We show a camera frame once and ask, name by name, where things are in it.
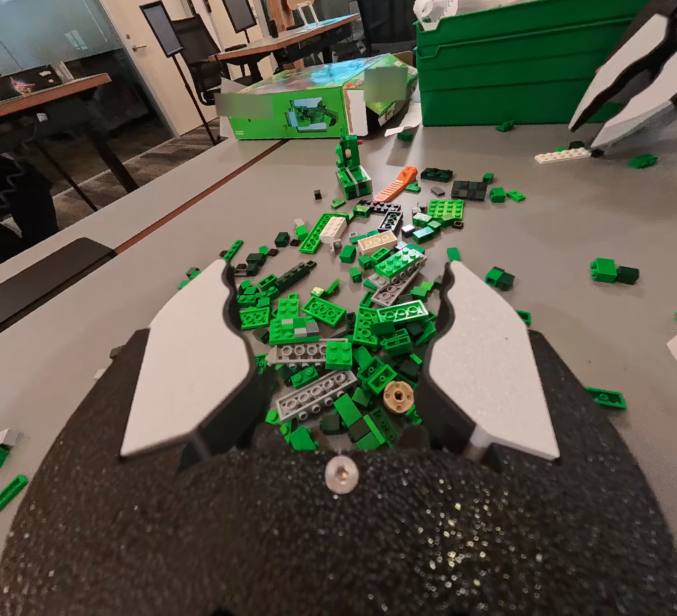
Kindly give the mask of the white long plate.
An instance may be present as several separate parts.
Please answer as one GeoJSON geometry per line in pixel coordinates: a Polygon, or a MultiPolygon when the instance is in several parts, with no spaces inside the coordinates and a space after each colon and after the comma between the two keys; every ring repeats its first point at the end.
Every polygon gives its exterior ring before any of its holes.
{"type": "Polygon", "coordinates": [[[580,160],[589,157],[591,157],[590,150],[585,147],[576,147],[537,154],[534,156],[534,160],[538,164],[552,164],[570,162],[573,160],[580,160]]]}

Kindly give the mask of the green flat plate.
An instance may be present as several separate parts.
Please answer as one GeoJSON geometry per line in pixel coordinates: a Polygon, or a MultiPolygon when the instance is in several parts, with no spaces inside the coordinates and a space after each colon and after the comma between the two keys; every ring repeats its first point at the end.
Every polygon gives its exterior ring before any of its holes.
{"type": "Polygon", "coordinates": [[[4,510],[17,496],[23,488],[29,483],[29,477],[24,474],[19,474],[4,486],[1,490],[0,510],[4,510]]]}
{"type": "Polygon", "coordinates": [[[590,398],[605,408],[626,410],[628,405],[621,392],[599,389],[593,386],[584,387],[590,398]]]}

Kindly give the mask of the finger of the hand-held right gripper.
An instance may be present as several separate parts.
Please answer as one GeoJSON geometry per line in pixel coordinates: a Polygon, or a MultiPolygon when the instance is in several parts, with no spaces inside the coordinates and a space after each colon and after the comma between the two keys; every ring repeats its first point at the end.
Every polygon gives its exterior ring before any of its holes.
{"type": "Polygon", "coordinates": [[[604,150],[641,128],[648,121],[674,109],[676,89],[645,89],[613,118],[606,121],[590,145],[592,151],[604,150]]]}
{"type": "Polygon", "coordinates": [[[578,130],[605,103],[647,71],[653,73],[653,79],[643,90],[670,89],[670,17],[655,14],[598,69],[573,113],[569,130],[578,130]]]}

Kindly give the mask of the green square studded plate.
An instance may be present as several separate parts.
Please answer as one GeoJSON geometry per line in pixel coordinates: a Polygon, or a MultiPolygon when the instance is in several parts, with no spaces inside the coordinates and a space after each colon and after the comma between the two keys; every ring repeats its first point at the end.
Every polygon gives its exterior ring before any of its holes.
{"type": "Polygon", "coordinates": [[[428,216],[432,220],[439,222],[443,227],[450,227],[453,224],[462,223],[464,216],[464,200],[441,198],[431,200],[428,204],[428,216]]]}

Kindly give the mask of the green plastic crate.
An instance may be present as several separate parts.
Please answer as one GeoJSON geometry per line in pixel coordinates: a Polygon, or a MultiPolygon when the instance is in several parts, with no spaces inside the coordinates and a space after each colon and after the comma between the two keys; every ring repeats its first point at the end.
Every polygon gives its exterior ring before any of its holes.
{"type": "Polygon", "coordinates": [[[416,27],[425,127],[566,124],[650,0],[537,0],[416,27]]]}

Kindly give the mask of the narrow cream brick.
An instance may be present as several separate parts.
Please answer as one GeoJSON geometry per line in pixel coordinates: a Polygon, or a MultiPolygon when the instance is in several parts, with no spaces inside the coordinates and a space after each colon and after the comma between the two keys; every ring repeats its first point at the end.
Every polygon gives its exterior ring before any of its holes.
{"type": "Polygon", "coordinates": [[[372,255],[381,248],[393,250],[399,239],[392,231],[377,232],[371,236],[360,238],[357,242],[359,255],[372,255]]]}

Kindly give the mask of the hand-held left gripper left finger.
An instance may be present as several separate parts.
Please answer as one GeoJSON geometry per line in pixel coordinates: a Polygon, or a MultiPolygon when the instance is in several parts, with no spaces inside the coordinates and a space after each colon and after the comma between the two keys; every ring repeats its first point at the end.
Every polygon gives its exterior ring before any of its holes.
{"type": "Polygon", "coordinates": [[[219,258],[151,321],[122,459],[183,445],[192,463],[250,445],[269,394],[237,296],[232,265],[219,258]]]}

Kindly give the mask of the grey desk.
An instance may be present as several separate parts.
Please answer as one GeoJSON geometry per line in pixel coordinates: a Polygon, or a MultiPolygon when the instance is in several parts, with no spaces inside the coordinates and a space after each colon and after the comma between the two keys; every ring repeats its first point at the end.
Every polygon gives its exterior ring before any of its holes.
{"type": "MultiPolygon", "coordinates": [[[[536,154],[590,139],[558,125],[419,128],[410,144],[365,140],[361,158],[380,191],[404,166],[452,169],[525,201],[467,203],[464,229],[425,244],[426,278],[446,248],[480,278],[515,275],[505,299],[529,311],[583,385],[621,392],[612,414],[676,530],[676,139],[674,129],[637,133],[609,159],[542,166],[536,154]],[[659,156],[635,170],[631,158],[659,156]],[[595,282],[597,257],[639,269],[634,285],[595,282]]],[[[109,350],[146,327],[191,267],[244,244],[242,260],[299,217],[312,226],[339,195],[335,140],[224,143],[1,266],[1,280],[75,238],[117,256],[1,333],[1,429],[20,440],[1,468],[1,486],[33,476],[68,418],[109,363],[109,350]]]]}

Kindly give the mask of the built green brick figure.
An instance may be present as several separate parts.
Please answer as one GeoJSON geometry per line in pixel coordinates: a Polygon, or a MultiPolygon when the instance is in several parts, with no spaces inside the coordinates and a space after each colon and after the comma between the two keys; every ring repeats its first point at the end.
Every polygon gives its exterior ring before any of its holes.
{"type": "Polygon", "coordinates": [[[336,146],[336,179],[346,200],[372,193],[372,180],[360,163],[360,144],[357,135],[342,135],[336,146]]]}

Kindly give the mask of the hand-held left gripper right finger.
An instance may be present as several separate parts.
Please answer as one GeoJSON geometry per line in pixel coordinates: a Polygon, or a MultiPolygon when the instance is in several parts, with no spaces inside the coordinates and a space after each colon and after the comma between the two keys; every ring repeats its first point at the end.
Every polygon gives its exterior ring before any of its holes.
{"type": "Polygon", "coordinates": [[[461,261],[445,265],[436,335],[422,362],[417,412],[433,444],[481,462],[494,446],[560,458],[529,332],[461,261]]]}

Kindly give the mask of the black office chair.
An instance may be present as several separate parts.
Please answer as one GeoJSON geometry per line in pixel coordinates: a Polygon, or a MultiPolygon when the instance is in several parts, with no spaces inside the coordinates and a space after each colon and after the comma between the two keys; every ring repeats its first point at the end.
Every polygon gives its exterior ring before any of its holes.
{"type": "Polygon", "coordinates": [[[357,0],[370,55],[412,51],[416,46],[415,0],[357,0]]]}
{"type": "Polygon", "coordinates": [[[222,79],[231,79],[226,61],[211,59],[221,52],[220,48],[199,14],[173,20],[171,24],[182,45],[180,54],[190,72],[200,103],[215,105],[215,93],[221,90],[222,79]]]}

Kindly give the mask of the tan round piece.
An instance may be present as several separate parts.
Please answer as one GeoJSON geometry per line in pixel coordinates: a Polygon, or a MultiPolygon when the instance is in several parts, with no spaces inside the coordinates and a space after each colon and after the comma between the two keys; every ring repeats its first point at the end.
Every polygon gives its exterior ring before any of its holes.
{"type": "Polygon", "coordinates": [[[414,407],[414,390],[405,381],[391,381],[383,389],[383,404],[393,414],[406,414],[414,407]]]}

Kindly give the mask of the pile of green toy bricks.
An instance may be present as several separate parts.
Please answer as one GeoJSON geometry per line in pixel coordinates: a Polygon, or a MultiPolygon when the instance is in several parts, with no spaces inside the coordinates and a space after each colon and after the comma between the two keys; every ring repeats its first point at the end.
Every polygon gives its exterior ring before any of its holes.
{"type": "MultiPolygon", "coordinates": [[[[232,249],[221,253],[219,258],[232,265],[230,258],[241,244],[237,240],[232,249]]],[[[180,290],[200,272],[196,269],[188,273],[180,290]]],[[[240,331],[251,344],[259,374],[268,366],[265,356],[274,345],[319,341],[318,322],[334,325],[345,316],[344,309],[326,299],[311,297],[304,306],[305,315],[301,317],[299,298],[292,294],[279,300],[278,318],[271,319],[268,307],[240,309],[243,298],[244,295],[238,293],[240,331]]],[[[297,370],[292,376],[292,384],[294,390],[298,390],[334,370],[352,371],[358,382],[353,390],[334,401],[331,407],[336,415],[334,423],[337,428],[344,427],[351,432],[354,426],[361,428],[360,437],[353,441],[358,449],[371,450],[383,444],[393,445],[400,436],[390,419],[383,415],[383,389],[388,383],[402,380],[411,385],[415,402],[406,414],[416,412],[419,416],[417,389],[425,353],[436,335],[436,319],[430,318],[421,300],[379,309],[360,305],[356,317],[351,339],[347,339],[348,343],[328,343],[323,364],[293,364],[297,370]]],[[[284,434],[296,450],[317,448],[317,442],[305,425],[307,421],[282,423],[284,426],[299,424],[296,430],[288,429],[284,434]]]]}

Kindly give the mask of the grey long plate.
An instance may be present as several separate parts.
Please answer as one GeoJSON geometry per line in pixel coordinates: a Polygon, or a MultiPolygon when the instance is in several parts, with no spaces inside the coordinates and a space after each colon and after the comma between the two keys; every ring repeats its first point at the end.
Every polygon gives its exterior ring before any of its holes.
{"type": "Polygon", "coordinates": [[[331,408],[334,401],[353,390],[358,382],[351,370],[335,370],[306,386],[276,399],[275,410],[281,423],[305,422],[331,408]]]}
{"type": "Polygon", "coordinates": [[[268,366],[278,364],[320,364],[326,361],[328,343],[343,342],[347,339],[320,339],[313,342],[293,342],[274,345],[265,356],[268,366]]]}
{"type": "Polygon", "coordinates": [[[385,278],[377,273],[371,274],[369,280],[377,287],[377,290],[372,295],[370,307],[379,309],[394,305],[426,262],[427,256],[423,255],[391,278],[385,278]]]}

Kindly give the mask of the green cardboard toy box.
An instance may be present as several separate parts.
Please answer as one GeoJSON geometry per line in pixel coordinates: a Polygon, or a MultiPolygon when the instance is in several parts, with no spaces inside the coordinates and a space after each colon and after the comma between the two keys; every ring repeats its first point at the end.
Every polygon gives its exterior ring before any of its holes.
{"type": "Polygon", "coordinates": [[[216,94],[221,134],[236,139],[363,137],[410,99],[418,70],[392,53],[284,70],[239,93],[216,94]]]}

